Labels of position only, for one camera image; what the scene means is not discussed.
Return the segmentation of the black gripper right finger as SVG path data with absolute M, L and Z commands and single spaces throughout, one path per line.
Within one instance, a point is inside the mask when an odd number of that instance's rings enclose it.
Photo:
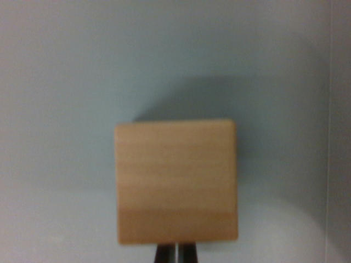
M 195 243 L 178 244 L 178 263 L 198 263 Z

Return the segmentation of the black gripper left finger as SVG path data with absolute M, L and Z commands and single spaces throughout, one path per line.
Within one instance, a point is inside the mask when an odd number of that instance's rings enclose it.
M 154 263 L 175 263 L 175 244 L 158 244 Z

